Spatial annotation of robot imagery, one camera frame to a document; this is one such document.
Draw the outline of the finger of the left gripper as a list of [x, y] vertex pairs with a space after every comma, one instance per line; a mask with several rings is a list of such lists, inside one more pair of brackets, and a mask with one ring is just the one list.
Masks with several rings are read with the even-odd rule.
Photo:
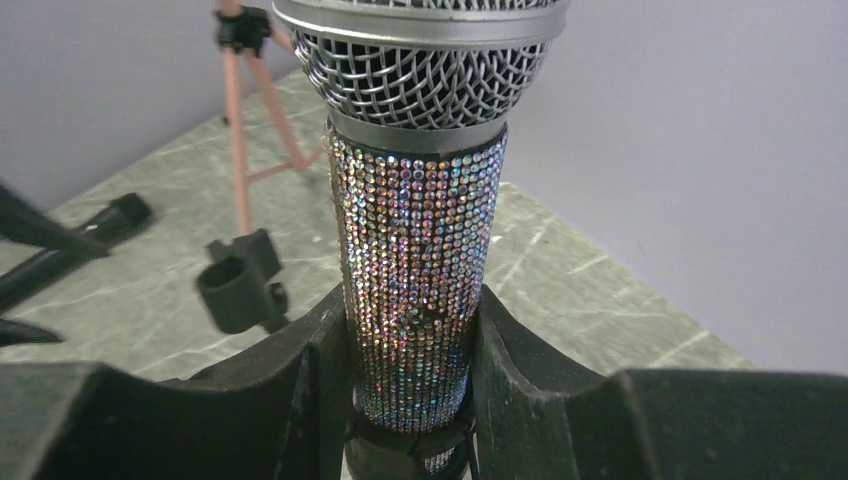
[[65, 341], [60, 334], [20, 320], [2, 318], [1, 347], [27, 344], [58, 344]]
[[105, 258], [105, 244], [48, 218], [13, 190], [1, 185], [1, 237], [11, 242], [63, 251], [84, 258]]

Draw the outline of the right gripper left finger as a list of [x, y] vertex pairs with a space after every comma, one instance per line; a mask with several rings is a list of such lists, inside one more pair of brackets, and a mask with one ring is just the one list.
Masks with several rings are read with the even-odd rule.
[[337, 479], [351, 407], [343, 290], [189, 379], [100, 362], [1, 368], [5, 479]]

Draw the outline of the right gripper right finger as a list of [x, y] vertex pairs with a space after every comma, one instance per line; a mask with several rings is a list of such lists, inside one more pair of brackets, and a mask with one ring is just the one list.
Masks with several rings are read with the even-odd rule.
[[847, 380], [761, 370], [601, 375], [490, 289], [472, 367], [485, 479], [843, 479]]

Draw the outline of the black microphone with orange end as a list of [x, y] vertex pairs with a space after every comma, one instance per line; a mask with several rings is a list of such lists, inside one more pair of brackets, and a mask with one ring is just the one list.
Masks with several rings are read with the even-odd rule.
[[109, 256], [153, 220], [153, 207], [141, 195], [128, 193], [74, 229], [49, 226], [41, 249], [1, 274], [1, 311], [11, 310], [85, 264]]

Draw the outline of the rhinestone silver microphone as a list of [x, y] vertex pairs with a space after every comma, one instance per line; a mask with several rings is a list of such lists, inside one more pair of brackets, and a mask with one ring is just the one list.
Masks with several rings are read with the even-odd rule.
[[565, 1], [277, 1], [323, 99], [353, 406], [411, 437], [471, 403], [508, 112]]

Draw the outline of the black tripod mic stand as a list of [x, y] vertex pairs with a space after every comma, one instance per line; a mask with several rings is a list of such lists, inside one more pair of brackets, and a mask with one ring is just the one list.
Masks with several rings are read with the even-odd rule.
[[353, 479], [479, 479], [475, 433], [470, 402], [452, 423], [418, 437], [386, 430], [356, 412], [347, 425], [344, 456]]

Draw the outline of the black round-base desk mic stand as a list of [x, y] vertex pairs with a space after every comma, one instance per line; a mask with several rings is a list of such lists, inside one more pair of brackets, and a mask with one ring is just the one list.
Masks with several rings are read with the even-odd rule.
[[214, 322], [225, 334], [255, 326], [273, 334], [289, 324], [288, 294], [275, 276], [283, 265], [264, 228], [206, 246], [210, 264], [198, 275], [195, 288]]

